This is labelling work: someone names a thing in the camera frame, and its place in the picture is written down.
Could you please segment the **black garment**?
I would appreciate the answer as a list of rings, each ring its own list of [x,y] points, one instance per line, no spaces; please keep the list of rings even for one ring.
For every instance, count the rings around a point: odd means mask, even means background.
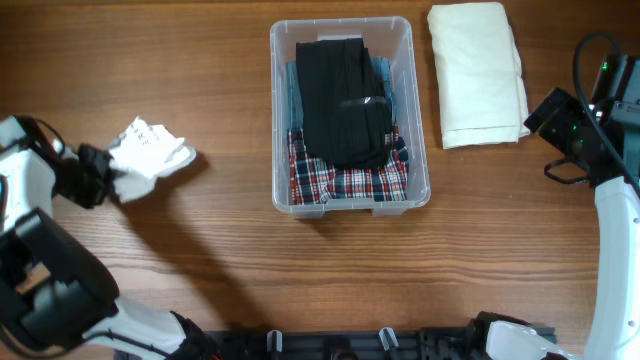
[[[392,112],[364,41],[298,43],[296,71],[307,153],[337,168],[383,167]]]

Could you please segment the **blue denim jeans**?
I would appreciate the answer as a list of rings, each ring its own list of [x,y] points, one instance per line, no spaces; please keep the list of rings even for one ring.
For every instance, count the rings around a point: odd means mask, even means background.
[[[370,58],[373,72],[383,81],[385,98],[389,111],[392,114],[392,123],[396,124],[397,106],[394,104],[394,93],[391,87],[391,61],[388,58],[372,56]],[[286,64],[287,71],[287,120],[290,128],[301,129],[303,127],[303,107],[299,90],[296,62]]]

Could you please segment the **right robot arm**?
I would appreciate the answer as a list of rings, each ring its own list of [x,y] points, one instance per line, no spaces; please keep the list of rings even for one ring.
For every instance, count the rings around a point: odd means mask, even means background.
[[[600,254],[587,359],[639,356],[639,59],[603,59],[584,109],[555,88],[525,122],[584,170],[595,190]]]

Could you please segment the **red plaid shirt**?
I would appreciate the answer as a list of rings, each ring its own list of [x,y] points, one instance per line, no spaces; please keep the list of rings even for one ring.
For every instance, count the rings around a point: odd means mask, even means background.
[[[409,153],[399,127],[385,138],[391,146],[378,169],[340,169],[306,152],[303,130],[288,130],[289,175],[294,205],[326,204],[330,200],[370,198],[375,202],[407,199]]]

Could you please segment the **white printed shirt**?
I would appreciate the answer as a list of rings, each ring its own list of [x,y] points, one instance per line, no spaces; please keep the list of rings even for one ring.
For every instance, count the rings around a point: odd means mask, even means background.
[[[109,167],[115,172],[113,191],[120,203],[150,194],[158,179],[190,165],[196,150],[164,125],[152,125],[136,117],[108,148]]]

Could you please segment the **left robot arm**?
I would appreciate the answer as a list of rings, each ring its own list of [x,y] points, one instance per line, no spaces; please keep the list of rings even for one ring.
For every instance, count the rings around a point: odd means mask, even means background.
[[[176,312],[121,296],[104,264],[53,219],[60,195],[91,209],[120,172],[107,151],[71,150],[30,116],[1,122],[1,340],[13,353],[50,359],[82,345],[117,359],[220,359],[220,346]]]

